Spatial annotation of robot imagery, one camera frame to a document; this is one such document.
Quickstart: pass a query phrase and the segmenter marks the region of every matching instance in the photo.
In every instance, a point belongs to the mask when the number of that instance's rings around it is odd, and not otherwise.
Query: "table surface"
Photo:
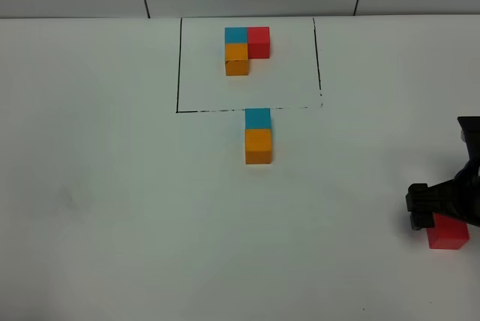
[[[321,103],[245,166],[241,110],[176,112],[180,19],[1,21],[0,318],[477,320],[480,232],[429,250],[404,196],[467,160],[480,17],[315,24]]]

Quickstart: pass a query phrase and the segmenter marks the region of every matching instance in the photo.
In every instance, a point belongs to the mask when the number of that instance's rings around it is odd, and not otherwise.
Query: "red cube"
[[[433,214],[433,219],[435,227],[427,229],[430,248],[458,250],[470,240],[466,223],[442,214]]]
[[[269,27],[249,27],[247,37],[249,59],[270,59]]]

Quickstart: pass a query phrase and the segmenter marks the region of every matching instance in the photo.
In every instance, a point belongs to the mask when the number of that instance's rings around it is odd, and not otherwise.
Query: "block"
[[[272,130],[257,128],[245,130],[245,163],[272,163]]]
[[[225,74],[227,76],[246,76],[250,72],[248,46],[246,43],[228,43],[225,45]]]
[[[470,240],[466,223],[442,214],[433,214],[433,218],[435,227],[427,229],[430,248],[458,250]]]
[[[270,59],[269,27],[249,27],[247,38],[249,59]]]
[[[246,44],[248,32],[246,27],[226,27],[225,44]]]
[[[245,128],[272,128],[270,109],[245,109]]]

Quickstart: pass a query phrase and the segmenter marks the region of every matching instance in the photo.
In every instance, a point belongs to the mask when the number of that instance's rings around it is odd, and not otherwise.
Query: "orange cube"
[[[225,73],[227,76],[246,76],[250,72],[248,45],[246,43],[225,44]]]
[[[272,163],[272,130],[255,128],[245,130],[245,163]]]

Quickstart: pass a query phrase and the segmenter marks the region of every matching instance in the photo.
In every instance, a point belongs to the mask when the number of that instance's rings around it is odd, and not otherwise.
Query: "blue cube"
[[[246,27],[226,27],[225,44],[246,44],[248,33]]]
[[[272,128],[270,109],[245,109],[245,128]]]

